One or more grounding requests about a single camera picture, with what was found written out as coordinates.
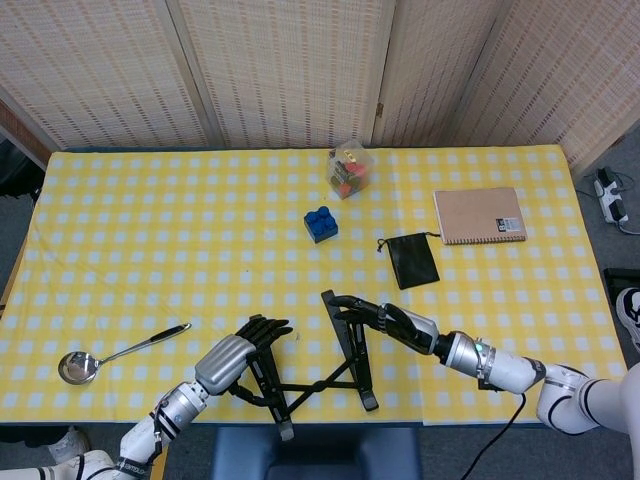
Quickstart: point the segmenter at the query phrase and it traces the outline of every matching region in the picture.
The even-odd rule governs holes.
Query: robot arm
[[[206,408],[210,395],[222,395],[248,366],[248,358],[293,329],[288,320],[252,318],[235,335],[218,342],[195,366],[195,381],[181,383],[165,395],[153,412],[122,438],[113,478],[142,478],[162,448]]]
[[[628,433],[631,440],[634,478],[640,480],[640,364],[621,383],[590,379],[563,365],[545,366],[538,360],[498,350],[464,332],[442,335],[433,320],[391,304],[374,305],[352,296],[331,302],[346,308],[338,318],[364,323],[387,333],[424,355],[478,379],[479,388],[521,394],[544,379],[536,415],[545,425],[568,435],[597,426]]]
[[[287,320],[254,317],[218,342],[195,366],[195,380],[180,383],[120,442],[120,458],[94,450],[54,467],[0,471],[0,480],[137,480],[163,447],[202,412],[210,395],[222,395],[240,378],[254,352],[292,331]]]

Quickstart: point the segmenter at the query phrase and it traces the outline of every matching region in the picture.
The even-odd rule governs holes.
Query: woven screen panel
[[[454,145],[560,144],[573,165],[640,118],[637,1],[516,1],[485,54]]]
[[[370,138],[392,2],[179,5],[228,146],[326,147]]]
[[[439,145],[501,0],[398,3],[374,142]]]
[[[205,145],[151,2],[3,2],[0,82],[62,148]]]

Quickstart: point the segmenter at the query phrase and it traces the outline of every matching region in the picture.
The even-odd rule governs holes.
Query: blue toy block
[[[338,234],[338,224],[327,207],[320,207],[316,212],[308,212],[304,216],[304,226],[315,243]]]

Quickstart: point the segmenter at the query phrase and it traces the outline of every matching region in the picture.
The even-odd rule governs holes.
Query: ladle handle
[[[100,361],[100,364],[104,364],[110,362],[111,360],[115,360],[118,357],[122,357],[123,355],[127,355],[131,352],[135,352],[136,350],[140,350],[141,348],[148,347],[149,345],[153,345],[154,343],[162,342],[163,340],[167,340],[175,335],[178,335],[185,330],[189,330],[191,328],[190,323],[184,323],[182,325],[178,325],[176,327],[171,327],[165,330],[164,332],[156,333],[153,337],[148,338],[144,342],[137,343],[132,347],[127,348],[126,350],[122,350],[121,352],[114,353],[110,357],[105,358]]]

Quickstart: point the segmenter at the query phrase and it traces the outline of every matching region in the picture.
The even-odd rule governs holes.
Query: robot finger
[[[337,320],[342,320],[347,323],[360,323],[364,325],[369,325],[371,328],[379,330],[377,317],[374,317],[370,314],[362,313],[358,310],[345,310],[344,312],[339,312],[334,315],[334,318]]]
[[[252,335],[252,333],[255,332],[256,329],[260,328],[260,325],[263,325],[266,321],[267,319],[263,316],[253,317],[247,323],[245,323],[240,328],[240,330],[236,332],[236,335],[248,340],[248,337]]]
[[[359,310],[363,313],[368,313],[374,316],[378,316],[380,306],[367,302],[358,297],[352,295],[339,295],[329,300],[329,305],[334,307],[344,307],[352,310]]]
[[[286,325],[287,323],[289,323],[289,320],[267,320],[266,318],[264,318],[260,324],[256,325],[254,329],[248,332],[246,339],[256,345],[260,341],[260,339],[263,336],[267,335],[270,331]]]
[[[409,318],[409,316],[402,310],[401,308],[396,307],[392,303],[387,303],[384,306],[385,312],[391,318],[393,318],[400,327],[403,329],[403,333],[408,336],[408,338],[413,338],[418,334],[415,325]]]
[[[287,335],[288,333],[293,332],[293,328],[291,327],[278,327],[275,330],[270,331],[267,335],[263,336],[258,342],[255,344],[256,349],[258,351],[263,350],[271,346],[273,342],[275,342],[278,338],[283,335]]]

